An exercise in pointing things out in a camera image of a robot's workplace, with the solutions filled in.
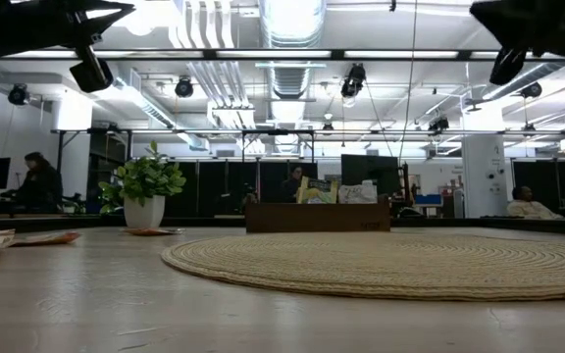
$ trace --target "white column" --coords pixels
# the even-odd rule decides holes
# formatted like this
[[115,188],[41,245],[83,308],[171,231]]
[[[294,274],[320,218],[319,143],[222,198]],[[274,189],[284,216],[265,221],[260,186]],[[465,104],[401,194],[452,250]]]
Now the white column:
[[[486,105],[463,116],[467,130],[503,130],[502,110]],[[502,135],[470,135],[462,140],[466,217],[504,216],[507,180]]]
[[[55,129],[87,129],[91,126],[93,103],[79,93],[70,91],[62,100],[54,102],[52,114]],[[67,133],[65,142],[73,136],[73,133]],[[75,193],[81,194],[82,198],[86,196],[89,151],[90,135],[86,133],[76,136],[63,149],[60,174],[65,196]]]

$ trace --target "green leaves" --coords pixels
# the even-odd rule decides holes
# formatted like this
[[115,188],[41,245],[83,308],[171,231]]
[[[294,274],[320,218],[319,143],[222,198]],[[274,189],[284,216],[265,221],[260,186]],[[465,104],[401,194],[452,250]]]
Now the green leaves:
[[172,196],[182,192],[186,178],[182,176],[180,164],[165,163],[163,159],[167,155],[158,153],[156,141],[152,141],[146,150],[150,157],[128,161],[117,168],[115,177],[121,184],[99,183],[106,203],[102,213],[112,212],[126,197],[144,206],[145,200],[154,195]]

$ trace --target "woven rug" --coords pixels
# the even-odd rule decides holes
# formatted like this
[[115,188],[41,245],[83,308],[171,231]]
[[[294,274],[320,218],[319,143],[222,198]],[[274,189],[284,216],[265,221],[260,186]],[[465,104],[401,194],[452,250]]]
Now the woven rug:
[[565,298],[565,244],[470,235],[223,237],[162,253],[178,270],[295,292],[416,300]]

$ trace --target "table surface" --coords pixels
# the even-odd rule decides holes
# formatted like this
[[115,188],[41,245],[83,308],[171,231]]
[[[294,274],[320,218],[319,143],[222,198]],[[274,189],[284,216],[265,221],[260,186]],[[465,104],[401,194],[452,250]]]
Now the table surface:
[[[401,228],[565,242],[486,228]],[[416,302],[231,285],[165,266],[178,242],[244,234],[190,228],[136,237],[82,229],[75,244],[0,253],[0,353],[564,352],[565,301]]]

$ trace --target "white planter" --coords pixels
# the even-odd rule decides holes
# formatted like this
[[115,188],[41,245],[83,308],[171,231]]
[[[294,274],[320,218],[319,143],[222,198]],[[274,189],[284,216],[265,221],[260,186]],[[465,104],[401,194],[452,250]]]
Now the white planter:
[[124,214],[128,227],[156,228],[161,224],[163,215],[165,215],[165,196],[145,199],[143,207],[138,204],[138,201],[125,197]]

